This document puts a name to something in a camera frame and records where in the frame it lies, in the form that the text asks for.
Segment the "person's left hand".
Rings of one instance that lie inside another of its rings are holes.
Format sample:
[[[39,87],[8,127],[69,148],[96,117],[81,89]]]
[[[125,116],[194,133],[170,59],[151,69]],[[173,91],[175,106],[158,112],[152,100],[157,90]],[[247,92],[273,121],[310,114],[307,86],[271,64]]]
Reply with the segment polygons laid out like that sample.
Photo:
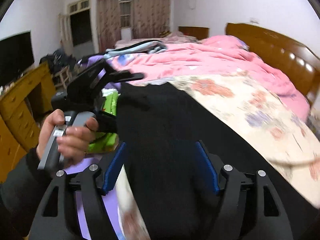
[[[42,158],[50,135],[55,126],[61,126],[65,122],[63,111],[57,109],[48,115],[41,127],[39,143],[36,153]],[[95,132],[99,125],[95,118],[89,118],[85,126],[69,126],[65,135],[57,138],[58,152],[67,160],[67,167],[80,163],[87,152],[89,144],[95,139]]]

